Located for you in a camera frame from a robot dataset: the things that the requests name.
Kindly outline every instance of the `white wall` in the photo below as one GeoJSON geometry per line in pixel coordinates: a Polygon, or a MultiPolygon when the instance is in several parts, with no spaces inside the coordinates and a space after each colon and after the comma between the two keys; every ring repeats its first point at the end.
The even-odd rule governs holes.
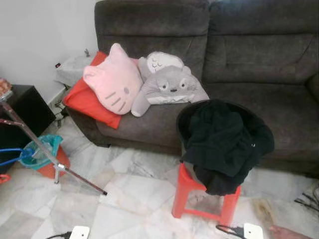
{"type": "Polygon", "coordinates": [[[96,0],[0,0],[0,77],[35,85],[50,102],[64,87],[57,62],[97,50],[96,0]]]}

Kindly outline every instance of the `red pillow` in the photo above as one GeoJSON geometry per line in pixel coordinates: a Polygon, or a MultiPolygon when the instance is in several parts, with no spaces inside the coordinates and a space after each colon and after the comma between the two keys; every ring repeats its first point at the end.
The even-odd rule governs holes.
{"type": "MultiPolygon", "coordinates": [[[[91,66],[97,66],[104,61],[107,55],[97,52],[91,66]]],[[[64,97],[64,104],[82,112],[98,121],[106,123],[112,128],[118,128],[121,116],[104,108],[91,88],[84,82],[83,77],[73,86],[69,94],[64,97]]]]}

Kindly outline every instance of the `teal plastic bag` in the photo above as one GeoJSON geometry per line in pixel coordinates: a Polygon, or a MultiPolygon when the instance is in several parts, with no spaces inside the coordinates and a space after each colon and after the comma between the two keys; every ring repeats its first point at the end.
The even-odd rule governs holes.
{"type": "MultiPolygon", "coordinates": [[[[38,138],[45,147],[52,153],[54,157],[56,157],[59,149],[59,145],[62,142],[63,138],[59,135],[44,135],[38,138]]],[[[26,168],[32,168],[34,170],[38,170],[48,164],[51,161],[47,158],[47,156],[42,152],[42,150],[35,144],[34,141],[28,143],[26,147],[24,147],[25,151],[32,150],[32,156],[25,156],[25,152],[20,154],[19,162],[26,168]]]]}

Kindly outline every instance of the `side table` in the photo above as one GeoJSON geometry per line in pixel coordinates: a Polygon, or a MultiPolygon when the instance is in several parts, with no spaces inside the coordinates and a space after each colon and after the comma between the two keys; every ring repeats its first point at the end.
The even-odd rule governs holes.
{"type": "MultiPolygon", "coordinates": [[[[40,136],[55,120],[55,115],[34,86],[13,85],[13,95],[7,103],[28,125],[36,136],[40,136]]],[[[0,118],[10,119],[0,109],[0,118]]],[[[23,148],[30,138],[17,126],[0,124],[0,148],[23,148]]],[[[18,153],[0,154],[0,162],[19,157],[18,153]]],[[[0,167],[0,174],[6,173],[12,164],[0,167]]]]}

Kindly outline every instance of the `metal pole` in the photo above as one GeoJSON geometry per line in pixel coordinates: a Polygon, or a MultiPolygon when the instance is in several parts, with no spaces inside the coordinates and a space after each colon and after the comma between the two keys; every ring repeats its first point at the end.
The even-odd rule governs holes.
{"type": "Polygon", "coordinates": [[[30,128],[23,122],[23,120],[14,112],[9,104],[6,102],[0,102],[0,105],[3,106],[4,110],[8,113],[10,118],[13,121],[0,119],[0,123],[5,123],[9,125],[16,125],[19,126],[30,138],[34,141],[34,143],[44,152],[44,154],[48,157],[48,159],[54,164],[55,168],[55,179],[54,183],[59,183],[60,178],[60,171],[64,171],[67,174],[70,174],[84,183],[88,184],[89,186],[93,187],[97,191],[101,192],[103,195],[107,195],[103,189],[99,188],[98,186],[94,185],[90,181],[86,180],[85,178],[81,177],[77,173],[73,172],[72,170],[68,169],[65,165],[61,164],[52,154],[51,152],[42,144],[42,142],[37,138],[37,136],[30,130],[30,128]]]}

